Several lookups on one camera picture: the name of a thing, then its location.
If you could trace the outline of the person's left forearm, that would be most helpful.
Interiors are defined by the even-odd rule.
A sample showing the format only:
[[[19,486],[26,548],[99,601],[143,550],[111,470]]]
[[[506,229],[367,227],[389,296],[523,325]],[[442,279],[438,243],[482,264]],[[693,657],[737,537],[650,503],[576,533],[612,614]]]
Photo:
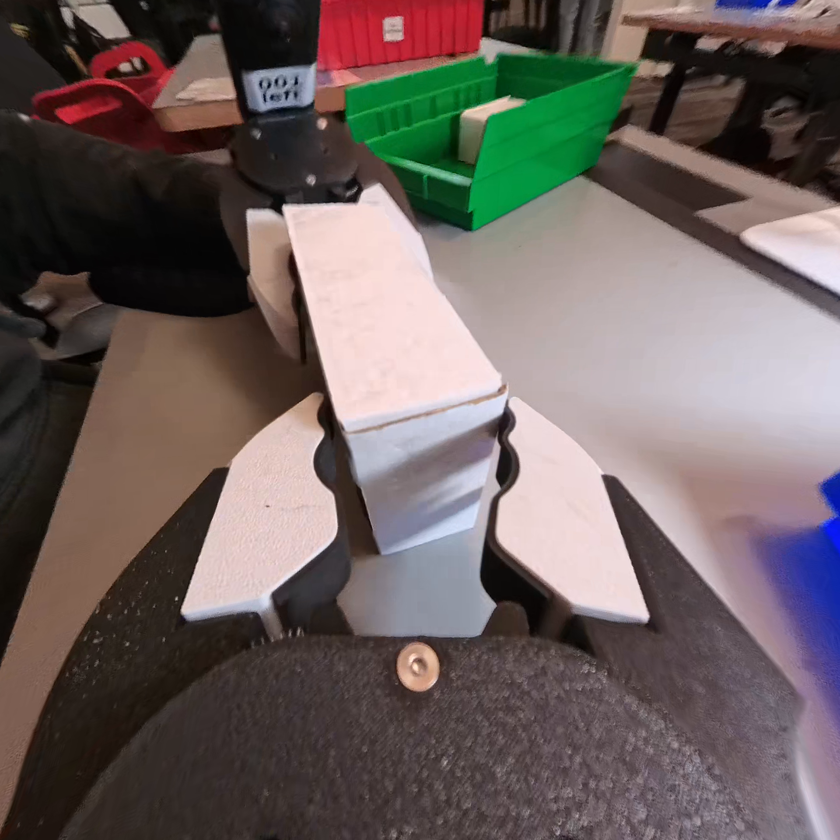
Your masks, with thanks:
[[[2,111],[2,298],[88,274],[112,305],[215,318],[253,306],[220,213],[228,168]]]

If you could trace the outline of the white cardboard box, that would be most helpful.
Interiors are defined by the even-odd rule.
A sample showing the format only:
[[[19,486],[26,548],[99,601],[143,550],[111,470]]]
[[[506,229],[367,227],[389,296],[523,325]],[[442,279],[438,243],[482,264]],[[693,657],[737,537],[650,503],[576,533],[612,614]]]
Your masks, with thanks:
[[[380,554],[471,529],[508,401],[501,374],[381,208],[283,216]]]
[[[458,120],[458,161],[475,165],[489,120],[499,113],[521,107],[526,101],[522,98],[505,96],[462,111]]]

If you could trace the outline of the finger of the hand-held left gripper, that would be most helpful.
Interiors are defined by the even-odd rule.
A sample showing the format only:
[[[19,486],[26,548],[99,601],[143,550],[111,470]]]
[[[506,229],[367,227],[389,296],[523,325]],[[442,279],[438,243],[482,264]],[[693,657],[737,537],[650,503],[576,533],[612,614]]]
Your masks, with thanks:
[[[431,281],[435,281],[424,238],[383,184],[370,184],[364,187],[359,204],[377,207],[383,211],[389,224],[398,233],[402,243],[412,253],[418,265],[423,268],[426,276]]]
[[[269,208],[246,212],[248,288],[283,354],[306,360],[301,291],[283,216]]]

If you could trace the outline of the red plastic bin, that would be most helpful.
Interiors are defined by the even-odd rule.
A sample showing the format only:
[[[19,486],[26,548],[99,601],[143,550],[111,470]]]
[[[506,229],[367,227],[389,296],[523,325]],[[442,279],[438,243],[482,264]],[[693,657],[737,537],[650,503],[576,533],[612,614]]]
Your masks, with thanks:
[[[483,1],[322,1],[320,70],[476,53]]]

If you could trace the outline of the black desk strip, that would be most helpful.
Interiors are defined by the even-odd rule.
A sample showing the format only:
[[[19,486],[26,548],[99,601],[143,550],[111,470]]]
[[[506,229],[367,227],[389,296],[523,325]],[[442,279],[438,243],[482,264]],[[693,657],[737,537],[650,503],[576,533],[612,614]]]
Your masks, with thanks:
[[[740,232],[730,230],[729,226],[740,220],[738,212],[750,215],[781,208],[779,204],[755,204],[743,190],[711,175],[618,142],[610,142],[584,176],[636,209],[838,320],[838,293],[758,254],[741,241]]]

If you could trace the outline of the wooden table with black legs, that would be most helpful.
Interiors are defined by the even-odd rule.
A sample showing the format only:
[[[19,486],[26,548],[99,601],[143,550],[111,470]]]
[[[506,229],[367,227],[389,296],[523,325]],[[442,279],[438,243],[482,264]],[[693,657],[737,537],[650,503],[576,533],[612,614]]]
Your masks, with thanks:
[[[801,98],[809,117],[801,149],[779,172],[793,186],[806,186],[829,165],[839,144],[838,11],[822,17],[792,11],[660,8],[624,13],[621,25],[646,30],[642,60],[670,65],[649,133],[663,136],[686,78],[702,75],[740,79],[740,100],[710,151],[729,152],[743,163],[756,159],[747,140],[763,131],[764,113],[786,95]]]

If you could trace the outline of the green plastic bin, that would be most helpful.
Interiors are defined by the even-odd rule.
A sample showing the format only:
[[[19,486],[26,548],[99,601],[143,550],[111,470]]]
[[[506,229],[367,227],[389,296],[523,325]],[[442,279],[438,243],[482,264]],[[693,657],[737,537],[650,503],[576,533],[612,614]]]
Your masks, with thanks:
[[[394,172],[413,209],[475,231],[591,169],[637,71],[581,56],[475,57],[348,87],[353,138]],[[463,112],[500,98],[475,163],[458,157]]]

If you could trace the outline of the wood-edged table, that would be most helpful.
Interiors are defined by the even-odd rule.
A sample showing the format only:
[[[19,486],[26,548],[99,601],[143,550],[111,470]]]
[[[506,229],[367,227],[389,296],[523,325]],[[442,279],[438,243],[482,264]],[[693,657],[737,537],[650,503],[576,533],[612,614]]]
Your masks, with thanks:
[[[480,56],[480,52],[454,56],[411,59],[350,70],[320,72],[315,97],[316,110],[337,113],[344,110],[347,88],[370,81],[390,79],[452,64]],[[169,133],[223,129],[242,123],[235,99],[216,98],[196,101],[181,97],[192,84],[204,80],[221,80],[222,93],[233,90],[233,80],[220,35],[201,35],[194,39],[184,57],[153,103],[154,116]]]

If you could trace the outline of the person's dark clothing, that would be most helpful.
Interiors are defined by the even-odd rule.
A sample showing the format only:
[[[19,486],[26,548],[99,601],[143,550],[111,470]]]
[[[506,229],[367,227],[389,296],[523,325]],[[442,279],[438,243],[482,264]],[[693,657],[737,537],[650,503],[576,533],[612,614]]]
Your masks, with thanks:
[[[12,636],[98,371],[44,360],[35,323],[2,315],[1,654]]]

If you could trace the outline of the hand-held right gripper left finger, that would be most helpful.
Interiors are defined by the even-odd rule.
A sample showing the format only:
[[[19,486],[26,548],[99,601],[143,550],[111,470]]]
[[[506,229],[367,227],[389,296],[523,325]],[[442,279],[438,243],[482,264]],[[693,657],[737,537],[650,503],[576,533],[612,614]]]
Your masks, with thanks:
[[[350,578],[329,406],[315,392],[230,462],[182,600],[189,623],[256,615],[272,640],[303,632]]]

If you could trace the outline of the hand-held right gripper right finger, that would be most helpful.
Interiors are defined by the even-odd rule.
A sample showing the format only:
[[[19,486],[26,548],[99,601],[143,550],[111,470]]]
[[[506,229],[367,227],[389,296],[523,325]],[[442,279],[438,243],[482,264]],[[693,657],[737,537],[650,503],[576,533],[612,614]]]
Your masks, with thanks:
[[[499,427],[499,491],[490,503],[480,581],[517,605],[532,636],[576,618],[645,626],[650,613],[610,499],[582,446],[518,397]]]

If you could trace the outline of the grey desk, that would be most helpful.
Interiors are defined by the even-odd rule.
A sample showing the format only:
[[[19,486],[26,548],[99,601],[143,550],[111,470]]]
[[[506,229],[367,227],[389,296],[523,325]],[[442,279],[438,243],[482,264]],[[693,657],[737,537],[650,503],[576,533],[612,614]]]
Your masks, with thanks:
[[[795,638],[756,548],[821,520],[838,467],[838,321],[579,179],[485,233],[436,227],[435,280],[507,385],[593,457],[645,626],[532,636],[480,581],[499,431],[471,529],[380,554],[302,298],[306,360],[259,311],[194,370],[155,371],[175,447],[113,476],[168,521],[59,651],[30,704],[13,838],[813,838],[804,744],[838,725],[788,680]],[[324,394],[351,554],[303,631],[189,623],[182,600],[228,466]]]

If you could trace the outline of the red plastic stool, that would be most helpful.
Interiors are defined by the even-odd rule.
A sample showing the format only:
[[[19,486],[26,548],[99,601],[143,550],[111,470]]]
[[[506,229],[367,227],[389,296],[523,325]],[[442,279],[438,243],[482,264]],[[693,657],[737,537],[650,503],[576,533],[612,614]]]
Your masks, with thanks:
[[[88,73],[93,78],[141,79],[152,83],[168,80],[172,67],[152,45],[128,39],[93,56]]]
[[[163,130],[151,106],[115,80],[79,81],[42,91],[31,102],[33,116],[41,121],[62,124],[136,150],[169,154],[192,154],[203,150],[192,137]]]

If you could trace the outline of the blue plastic bin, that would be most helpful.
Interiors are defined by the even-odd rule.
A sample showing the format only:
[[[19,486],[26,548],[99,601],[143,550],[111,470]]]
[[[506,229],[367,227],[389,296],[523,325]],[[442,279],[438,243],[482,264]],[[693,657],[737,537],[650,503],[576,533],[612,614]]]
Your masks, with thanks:
[[[830,515],[815,526],[763,530],[761,563],[789,621],[797,656],[839,722],[839,474],[819,486]]]

